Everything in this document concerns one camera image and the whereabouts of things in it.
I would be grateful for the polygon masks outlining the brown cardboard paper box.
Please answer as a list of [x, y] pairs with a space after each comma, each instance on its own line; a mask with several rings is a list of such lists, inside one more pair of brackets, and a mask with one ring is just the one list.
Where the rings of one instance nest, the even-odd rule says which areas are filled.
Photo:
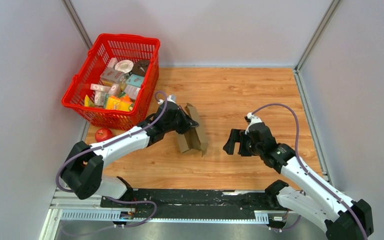
[[198, 110], [190, 103], [186, 104], [184, 110], [199, 126], [188, 130], [185, 134], [177, 134], [179, 152], [184, 155], [200, 153], [201, 157], [204, 157], [208, 150], [209, 140]]

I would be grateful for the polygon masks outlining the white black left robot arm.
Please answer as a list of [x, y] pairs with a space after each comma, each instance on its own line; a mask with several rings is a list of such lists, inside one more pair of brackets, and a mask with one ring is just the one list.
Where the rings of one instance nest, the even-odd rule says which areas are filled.
[[60, 190], [74, 193], [80, 200], [100, 195], [113, 199], [122, 208], [128, 207], [133, 201], [128, 183], [121, 177], [104, 175], [103, 170], [112, 162], [161, 141], [169, 132], [185, 134], [198, 126], [179, 105], [168, 101], [123, 134], [91, 145], [77, 142], [58, 170], [56, 182], [63, 180], [68, 187]]

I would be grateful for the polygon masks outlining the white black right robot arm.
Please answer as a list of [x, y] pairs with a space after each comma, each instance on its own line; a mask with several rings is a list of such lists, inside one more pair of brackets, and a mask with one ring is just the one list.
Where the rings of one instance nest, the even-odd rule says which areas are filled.
[[364, 240], [374, 233], [372, 208], [340, 192], [317, 175], [296, 156], [287, 144], [279, 143], [263, 122], [248, 129], [231, 129], [223, 150], [233, 155], [239, 143], [242, 157], [258, 156], [264, 164], [285, 176], [305, 192], [295, 191], [288, 183], [276, 180], [266, 188], [266, 205], [292, 210], [318, 226], [329, 240]]

